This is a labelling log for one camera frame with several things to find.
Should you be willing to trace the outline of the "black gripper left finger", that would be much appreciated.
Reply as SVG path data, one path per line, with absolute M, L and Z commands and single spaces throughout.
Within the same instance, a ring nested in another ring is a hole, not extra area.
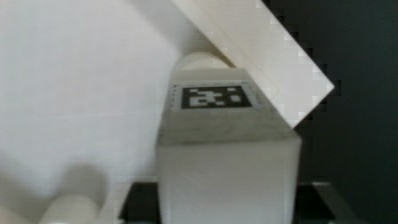
M 121 184 L 114 188 L 107 206 L 107 224 L 160 224 L 158 184 Z

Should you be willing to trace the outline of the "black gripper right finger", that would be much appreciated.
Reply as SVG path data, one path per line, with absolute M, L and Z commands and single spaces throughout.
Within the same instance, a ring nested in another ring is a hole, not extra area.
M 363 224 L 329 182 L 297 186 L 293 224 Z

